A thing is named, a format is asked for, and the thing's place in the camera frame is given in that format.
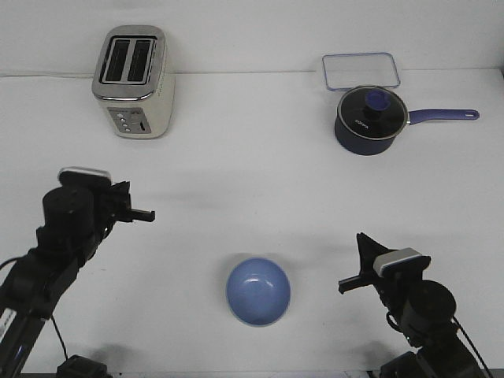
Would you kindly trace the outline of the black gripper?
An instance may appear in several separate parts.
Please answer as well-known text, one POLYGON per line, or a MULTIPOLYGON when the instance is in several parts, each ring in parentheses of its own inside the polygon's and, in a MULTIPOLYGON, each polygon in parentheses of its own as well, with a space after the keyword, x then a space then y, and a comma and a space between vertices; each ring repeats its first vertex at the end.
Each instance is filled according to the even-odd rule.
POLYGON ((129 183, 62 185, 43 197, 42 240, 102 240, 117 222, 153 222, 155 212, 131 208, 129 183))
POLYGON ((422 272, 383 268, 394 263, 397 249, 389 249, 364 232, 356 235, 360 270, 338 282, 338 292, 345 294, 359 287, 373 285, 387 315, 395 322, 412 347, 441 346, 456 337, 453 317, 457 308, 453 294, 441 283, 422 278, 422 272))

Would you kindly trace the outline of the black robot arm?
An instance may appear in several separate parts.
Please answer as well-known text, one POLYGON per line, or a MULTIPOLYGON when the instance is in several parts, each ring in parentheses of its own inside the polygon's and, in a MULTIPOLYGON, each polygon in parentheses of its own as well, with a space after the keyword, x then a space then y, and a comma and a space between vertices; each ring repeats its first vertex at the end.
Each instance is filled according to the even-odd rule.
POLYGON ((37 245, 16 258, 1 285, 1 375, 15 377, 79 270, 117 222, 155 219, 133 209, 130 183, 62 183, 43 197, 37 245))
POLYGON ((490 377, 471 339, 455 316, 448 288, 423 277, 431 258, 412 248, 389 249, 360 232, 356 236, 360 270, 340 280, 339 293, 371 285, 387 308, 389 326, 411 351, 380 367, 381 377, 490 377))

